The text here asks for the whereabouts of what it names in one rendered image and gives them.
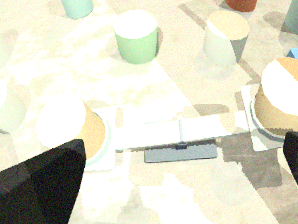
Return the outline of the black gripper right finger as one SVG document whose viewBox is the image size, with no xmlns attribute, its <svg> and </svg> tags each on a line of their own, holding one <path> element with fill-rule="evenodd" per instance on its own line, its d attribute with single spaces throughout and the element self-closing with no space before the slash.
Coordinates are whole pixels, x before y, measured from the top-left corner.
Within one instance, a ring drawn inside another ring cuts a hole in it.
<svg viewBox="0 0 298 224">
<path fill-rule="evenodd" d="M 289 165 L 291 175 L 298 184 L 298 132 L 287 132 L 283 143 L 283 156 Z"/>
</svg>

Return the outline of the orange cylinder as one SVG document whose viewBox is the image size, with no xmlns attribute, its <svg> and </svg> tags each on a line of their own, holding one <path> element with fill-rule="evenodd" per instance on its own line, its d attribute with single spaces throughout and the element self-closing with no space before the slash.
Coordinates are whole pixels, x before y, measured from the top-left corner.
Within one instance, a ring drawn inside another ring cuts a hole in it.
<svg viewBox="0 0 298 224">
<path fill-rule="evenodd" d="M 251 12 L 254 11 L 257 0 L 225 0 L 227 6 L 231 10 L 238 12 Z"/>
</svg>

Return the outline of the white balance beam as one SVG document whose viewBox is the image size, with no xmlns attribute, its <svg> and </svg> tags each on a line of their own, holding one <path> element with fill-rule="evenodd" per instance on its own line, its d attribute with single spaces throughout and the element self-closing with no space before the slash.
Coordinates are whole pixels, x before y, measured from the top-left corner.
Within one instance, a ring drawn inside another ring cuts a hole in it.
<svg viewBox="0 0 298 224">
<path fill-rule="evenodd" d="M 145 148 L 146 163 L 212 160 L 217 157 L 218 137 L 249 135 L 253 151 L 282 148 L 285 136 L 274 135 L 257 120 L 254 104 L 259 84 L 241 85 L 245 111 L 193 117 L 173 121 L 152 121 L 145 125 L 116 129 L 117 108 L 92 109 L 105 125 L 105 140 L 100 151 L 86 160 L 84 172 L 105 171 L 116 165 L 116 151 Z"/>
</svg>

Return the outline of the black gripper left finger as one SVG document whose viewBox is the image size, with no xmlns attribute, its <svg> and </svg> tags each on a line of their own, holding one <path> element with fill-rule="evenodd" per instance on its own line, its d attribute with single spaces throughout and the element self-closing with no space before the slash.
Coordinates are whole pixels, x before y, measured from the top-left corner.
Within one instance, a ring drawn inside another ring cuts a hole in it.
<svg viewBox="0 0 298 224">
<path fill-rule="evenodd" d="M 0 171 L 0 224 L 68 224 L 86 164 L 84 140 Z"/>
</svg>

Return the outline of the light blue block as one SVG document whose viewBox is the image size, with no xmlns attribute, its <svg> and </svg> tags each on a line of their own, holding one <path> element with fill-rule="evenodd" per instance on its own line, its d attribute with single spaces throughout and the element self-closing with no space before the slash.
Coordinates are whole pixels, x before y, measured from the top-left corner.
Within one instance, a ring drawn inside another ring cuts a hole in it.
<svg viewBox="0 0 298 224">
<path fill-rule="evenodd" d="M 293 59 L 298 59 L 298 48 L 290 48 L 289 53 L 287 53 L 286 57 L 293 57 Z"/>
</svg>

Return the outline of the green cylinder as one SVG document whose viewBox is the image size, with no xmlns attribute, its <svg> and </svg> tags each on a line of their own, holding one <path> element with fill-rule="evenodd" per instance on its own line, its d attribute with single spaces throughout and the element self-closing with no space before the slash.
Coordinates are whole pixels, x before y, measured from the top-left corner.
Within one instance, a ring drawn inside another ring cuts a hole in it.
<svg viewBox="0 0 298 224">
<path fill-rule="evenodd" d="M 148 10 L 122 12 L 113 22 L 118 52 L 126 63 L 150 63 L 158 55 L 157 18 Z"/>
</svg>

